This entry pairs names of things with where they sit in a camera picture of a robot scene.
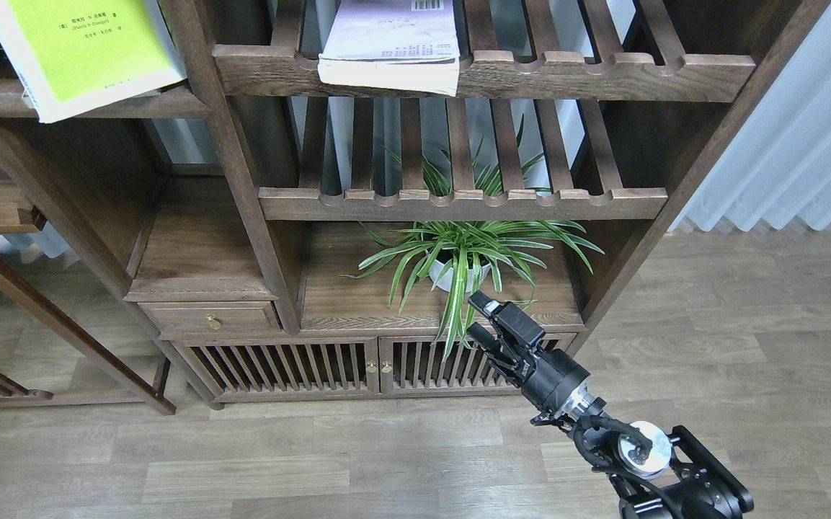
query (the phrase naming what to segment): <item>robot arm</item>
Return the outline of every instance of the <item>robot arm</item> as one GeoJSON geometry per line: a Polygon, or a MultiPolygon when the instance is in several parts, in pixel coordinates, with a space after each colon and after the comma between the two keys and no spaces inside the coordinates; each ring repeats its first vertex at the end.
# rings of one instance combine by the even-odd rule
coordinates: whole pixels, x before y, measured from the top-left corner
{"type": "Polygon", "coordinates": [[[563,351],[541,349],[543,328],[514,303],[475,292],[470,304],[498,338],[479,323],[468,334],[540,411],[530,423],[559,427],[591,469],[608,476],[623,519],[738,519],[754,509],[748,490],[685,427],[666,435],[652,423],[627,424],[605,413],[606,403],[587,391],[589,372],[563,351]],[[652,482],[667,469],[678,483],[652,482]]]}

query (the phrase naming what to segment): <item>white flower pot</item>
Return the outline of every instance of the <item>white flower pot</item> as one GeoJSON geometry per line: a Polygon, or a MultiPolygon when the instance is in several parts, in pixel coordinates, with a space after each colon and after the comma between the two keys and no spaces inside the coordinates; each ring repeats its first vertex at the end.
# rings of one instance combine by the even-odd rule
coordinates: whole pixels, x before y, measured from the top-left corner
{"type": "MultiPolygon", "coordinates": [[[[428,276],[431,277],[431,280],[437,280],[438,275],[440,275],[441,270],[444,268],[444,262],[439,262],[439,260],[435,259],[435,262],[432,263],[431,269],[428,270],[428,276]]],[[[476,276],[476,267],[471,267],[470,275],[468,275],[467,279],[467,288],[465,292],[472,292],[478,289],[478,286],[474,286],[474,277],[476,276]]],[[[492,269],[491,263],[486,263],[485,265],[481,266],[481,272],[479,275],[479,285],[482,285],[482,281],[485,280],[485,276],[489,275],[489,270],[492,269]]],[[[442,276],[441,280],[437,280],[437,286],[441,290],[445,292],[450,292],[450,285],[454,280],[454,270],[450,269],[445,272],[444,276],[442,276]]]]}

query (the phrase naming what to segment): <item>shelf slat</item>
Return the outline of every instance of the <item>shelf slat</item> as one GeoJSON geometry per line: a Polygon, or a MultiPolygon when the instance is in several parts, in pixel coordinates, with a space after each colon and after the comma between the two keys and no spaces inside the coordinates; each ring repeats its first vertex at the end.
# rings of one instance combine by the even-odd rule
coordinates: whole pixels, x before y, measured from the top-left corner
{"type": "Polygon", "coordinates": [[[303,151],[300,157],[300,187],[319,189],[326,151],[326,119],[329,99],[312,97],[306,101],[306,124],[303,126],[303,151]]]}
{"type": "Polygon", "coordinates": [[[593,44],[594,56],[597,62],[610,61],[623,52],[623,43],[613,26],[610,10],[607,9],[607,0],[582,0],[579,5],[582,10],[582,19],[589,32],[589,39],[593,44]]]}
{"type": "Polygon", "coordinates": [[[422,114],[418,99],[399,100],[399,124],[402,131],[402,188],[421,190],[422,175],[422,114]]]}
{"type": "Polygon", "coordinates": [[[352,136],[352,189],[373,189],[373,99],[355,99],[352,136]]]}
{"type": "Polygon", "coordinates": [[[579,101],[579,113],[594,154],[597,178],[600,180],[602,190],[605,193],[611,190],[622,190],[623,182],[620,180],[617,162],[613,160],[613,148],[610,147],[610,138],[607,135],[604,118],[600,114],[600,106],[597,105],[597,101],[579,101]]]}
{"type": "Polygon", "coordinates": [[[563,130],[559,125],[556,103],[552,99],[537,99],[534,102],[534,109],[537,112],[543,152],[546,155],[550,188],[554,192],[572,190],[572,173],[566,157],[566,145],[563,141],[563,130]]]}
{"type": "Polygon", "coordinates": [[[271,32],[272,47],[299,49],[303,40],[303,13],[306,0],[291,0],[277,3],[277,16],[271,32]]]}
{"type": "Polygon", "coordinates": [[[454,190],[475,190],[474,171],[470,149],[470,125],[467,123],[467,103],[463,99],[447,99],[448,144],[454,190]]]}
{"type": "Polygon", "coordinates": [[[559,50],[559,37],[553,23],[553,13],[547,0],[524,0],[524,17],[530,34],[530,51],[540,57],[550,50],[559,50]]]}
{"type": "Polygon", "coordinates": [[[492,108],[492,128],[498,165],[502,170],[502,187],[505,191],[524,190],[521,160],[517,155],[515,121],[511,116],[511,103],[507,99],[489,99],[492,108]]]}
{"type": "Polygon", "coordinates": [[[484,50],[498,48],[495,40],[495,27],[492,21],[492,8],[488,2],[464,2],[467,20],[467,33],[470,49],[484,50]]]}
{"type": "Polygon", "coordinates": [[[665,63],[674,63],[685,55],[685,46],[681,44],[672,19],[668,16],[665,3],[662,0],[634,0],[636,9],[646,19],[646,31],[655,40],[665,63]]]}
{"type": "MultiPolygon", "coordinates": [[[[23,93],[24,87],[19,80],[0,79],[0,117],[37,117],[37,111],[21,99],[23,93]]],[[[204,118],[207,114],[210,114],[210,109],[187,86],[175,86],[159,95],[124,99],[76,117],[162,119],[204,118]]]]}

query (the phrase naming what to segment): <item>brass knob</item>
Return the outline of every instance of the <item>brass knob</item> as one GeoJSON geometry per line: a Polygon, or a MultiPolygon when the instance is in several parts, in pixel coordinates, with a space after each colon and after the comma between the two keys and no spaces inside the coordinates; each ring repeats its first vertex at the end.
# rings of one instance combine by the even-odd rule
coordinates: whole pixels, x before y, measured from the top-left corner
{"type": "Polygon", "coordinates": [[[220,329],[223,327],[223,323],[217,321],[217,316],[212,314],[207,314],[207,328],[210,329],[220,329]]]}

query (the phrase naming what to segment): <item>barcode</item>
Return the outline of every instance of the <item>barcode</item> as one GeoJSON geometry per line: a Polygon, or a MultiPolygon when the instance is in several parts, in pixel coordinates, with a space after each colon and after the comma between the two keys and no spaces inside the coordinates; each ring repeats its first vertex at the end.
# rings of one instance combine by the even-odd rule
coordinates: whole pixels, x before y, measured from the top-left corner
{"type": "Polygon", "coordinates": [[[444,9],[444,0],[412,0],[413,11],[440,11],[444,9]]]}

